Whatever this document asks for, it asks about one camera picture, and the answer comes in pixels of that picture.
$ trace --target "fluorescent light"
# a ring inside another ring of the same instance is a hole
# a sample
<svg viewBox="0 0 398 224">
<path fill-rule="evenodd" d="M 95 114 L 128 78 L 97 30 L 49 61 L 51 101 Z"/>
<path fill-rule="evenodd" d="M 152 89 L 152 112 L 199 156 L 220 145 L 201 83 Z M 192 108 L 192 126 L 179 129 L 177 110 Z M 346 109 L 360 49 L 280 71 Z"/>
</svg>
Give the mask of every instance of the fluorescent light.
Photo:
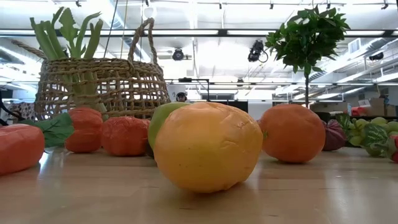
<svg viewBox="0 0 398 224">
<path fill-rule="evenodd" d="M 136 33 L 135 30 L 125 30 L 124 31 L 125 36 L 134 35 L 135 33 Z M 99 34 L 100 35 L 109 35 L 109 30 L 101 30 L 101 32 Z M 85 35 L 91 35 L 91 31 L 86 30 Z M 111 35 L 123 35 L 123 30 L 112 30 Z"/>
<path fill-rule="evenodd" d="M 384 30 L 347 30 L 347 35 L 382 35 Z"/>
<path fill-rule="evenodd" d="M 379 86 L 398 86 L 398 83 L 378 83 Z"/>
<path fill-rule="evenodd" d="M 35 35 L 34 30 L 0 30 L 0 36 L 2 35 Z"/>
<path fill-rule="evenodd" d="M 363 89 L 365 89 L 365 87 L 355 88 L 353 90 L 348 90 L 347 92 L 345 92 L 345 94 L 355 93 L 356 91 L 363 90 Z"/>
<path fill-rule="evenodd" d="M 228 30 L 228 35 L 268 35 L 269 32 L 274 30 Z"/>
<path fill-rule="evenodd" d="M 350 76 L 348 76 L 348 77 L 346 77 L 346 78 L 343 78 L 343 79 L 341 79 L 341 80 L 338 80 L 337 82 L 338 82 L 338 83 L 344 83 L 344 82 L 352 81 L 352 80 L 354 80 L 354 79 L 356 79 L 356 78 L 358 78 L 358 77 L 360 77 L 360 76 L 362 76 L 362 74 L 350 75 Z"/>
<path fill-rule="evenodd" d="M 315 94 L 315 93 L 309 93 L 309 94 L 308 94 L 308 97 L 309 97 L 309 96 L 312 96 L 312 95 L 314 95 L 314 94 Z M 295 100 L 299 100 L 299 99 L 304 98 L 304 97 L 305 97 L 305 93 L 302 93 L 302 94 L 299 94 L 299 95 L 295 96 L 294 99 L 295 99 Z"/>
<path fill-rule="evenodd" d="M 373 83 L 337 83 L 339 86 L 371 86 Z"/>
<path fill-rule="evenodd" d="M 152 35 L 217 35 L 218 30 L 153 30 Z"/>
<path fill-rule="evenodd" d="M 317 98 L 318 99 L 327 99 L 327 98 L 332 98 L 332 97 L 335 97 L 338 95 L 340 95 L 340 93 L 327 93 L 327 94 L 320 95 Z"/>
<path fill-rule="evenodd" d="M 376 78 L 375 81 L 376 81 L 376 83 L 379 83 L 379 82 L 385 82 L 385 81 L 393 80 L 393 79 L 396 79 L 396 78 L 398 78 L 398 73 L 383 75 L 382 77 Z"/>
</svg>

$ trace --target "green vegetable stalk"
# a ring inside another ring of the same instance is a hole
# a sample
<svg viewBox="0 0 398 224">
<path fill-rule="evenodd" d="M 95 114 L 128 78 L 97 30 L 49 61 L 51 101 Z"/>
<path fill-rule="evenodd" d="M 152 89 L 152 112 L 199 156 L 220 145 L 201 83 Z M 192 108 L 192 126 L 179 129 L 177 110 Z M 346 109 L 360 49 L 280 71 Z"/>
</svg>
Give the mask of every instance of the green vegetable stalk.
<svg viewBox="0 0 398 224">
<path fill-rule="evenodd" d="M 103 21 L 101 19 L 98 20 L 96 25 L 94 26 L 90 23 L 91 29 L 91 37 L 88 45 L 84 45 L 82 47 L 83 38 L 85 36 L 85 32 L 87 29 L 87 25 L 89 21 L 95 19 L 101 15 L 100 12 L 94 13 L 92 15 L 87 16 L 81 25 L 80 30 L 74 27 L 76 24 L 72 12 L 69 8 L 64 10 L 61 7 L 57 13 L 53 14 L 52 21 L 41 21 L 40 24 L 36 24 L 34 18 L 30 18 L 30 23 L 35 31 L 36 39 L 43 50 L 44 54 L 47 56 L 48 60 L 58 60 L 61 58 L 65 58 L 65 54 L 60 45 L 60 42 L 57 39 L 57 33 L 55 31 L 55 23 L 59 21 L 61 23 L 60 33 L 62 36 L 68 41 L 69 45 L 67 46 L 71 55 L 71 58 L 82 58 L 84 54 L 84 58 L 90 59 L 93 58 L 94 53 L 98 47 L 100 42 L 100 34 L 103 26 Z M 62 76 L 63 81 L 67 84 L 65 86 L 68 92 L 73 92 L 75 96 L 73 97 L 74 102 L 79 105 L 83 103 L 81 100 L 81 95 L 95 95 L 97 91 L 97 84 L 94 81 L 97 79 L 96 75 L 93 75 L 91 72 L 74 74 L 71 77 Z M 87 85 L 72 85 L 72 83 L 79 83 L 82 81 L 89 81 Z M 103 103 L 95 103 L 91 104 L 93 109 L 96 109 L 100 112 L 106 112 L 106 107 Z"/>
</svg>

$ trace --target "person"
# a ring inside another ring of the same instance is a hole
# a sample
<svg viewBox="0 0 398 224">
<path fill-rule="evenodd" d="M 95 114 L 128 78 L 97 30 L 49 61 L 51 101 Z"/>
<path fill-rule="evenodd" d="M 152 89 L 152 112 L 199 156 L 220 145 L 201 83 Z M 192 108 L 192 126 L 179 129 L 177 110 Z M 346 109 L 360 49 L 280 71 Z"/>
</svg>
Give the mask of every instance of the person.
<svg viewBox="0 0 398 224">
<path fill-rule="evenodd" d="M 191 103 L 191 101 L 188 100 L 187 95 L 184 92 L 179 92 L 177 93 L 177 96 L 175 98 L 177 102 L 182 102 L 182 103 Z"/>
</svg>

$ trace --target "orange pumpkin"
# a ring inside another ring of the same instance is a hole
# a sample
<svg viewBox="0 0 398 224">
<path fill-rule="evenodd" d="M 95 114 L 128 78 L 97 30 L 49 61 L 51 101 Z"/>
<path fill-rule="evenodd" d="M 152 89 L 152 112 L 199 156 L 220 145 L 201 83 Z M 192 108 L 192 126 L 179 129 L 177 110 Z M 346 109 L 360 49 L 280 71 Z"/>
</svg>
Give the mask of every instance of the orange pumpkin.
<svg viewBox="0 0 398 224">
<path fill-rule="evenodd" d="M 101 142 L 114 156 L 145 154 L 148 122 L 134 117 L 110 118 L 103 123 Z"/>
<path fill-rule="evenodd" d="M 35 126 L 1 126 L 0 142 L 0 175 L 36 165 L 44 152 L 43 132 Z"/>
<path fill-rule="evenodd" d="M 300 105 L 277 105 L 259 121 L 263 150 L 284 162 L 313 159 L 325 145 L 325 128 L 314 112 Z"/>
<path fill-rule="evenodd" d="M 65 141 L 65 148 L 75 153 L 98 150 L 101 147 L 101 113 L 91 108 L 75 108 L 68 113 L 75 131 Z"/>
</svg>

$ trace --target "yellow fruit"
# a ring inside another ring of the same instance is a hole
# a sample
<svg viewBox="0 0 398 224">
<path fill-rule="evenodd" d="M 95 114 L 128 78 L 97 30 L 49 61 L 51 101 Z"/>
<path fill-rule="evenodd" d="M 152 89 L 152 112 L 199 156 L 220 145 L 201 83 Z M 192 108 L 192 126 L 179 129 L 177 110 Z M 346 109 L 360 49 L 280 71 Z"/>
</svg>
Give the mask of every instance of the yellow fruit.
<svg viewBox="0 0 398 224">
<path fill-rule="evenodd" d="M 387 124 L 387 120 L 382 118 L 382 117 L 378 117 L 378 118 L 374 118 L 371 121 L 372 124 Z"/>
<path fill-rule="evenodd" d="M 387 124 L 390 127 L 390 131 L 398 131 L 398 122 L 397 121 L 390 121 Z"/>
<path fill-rule="evenodd" d="M 356 126 L 359 129 L 363 129 L 365 127 L 365 125 L 369 124 L 369 122 L 367 122 L 365 119 L 359 119 L 356 121 Z"/>
<path fill-rule="evenodd" d="M 262 139 L 259 125 L 244 111 L 219 103 L 194 103 L 165 120 L 155 140 L 155 160 L 182 189 L 227 190 L 249 177 Z"/>
<path fill-rule="evenodd" d="M 349 140 L 353 146 L 359 146 L 361 144 L 362 137 L 361 136 L 354 136 Z"/>
</svg>

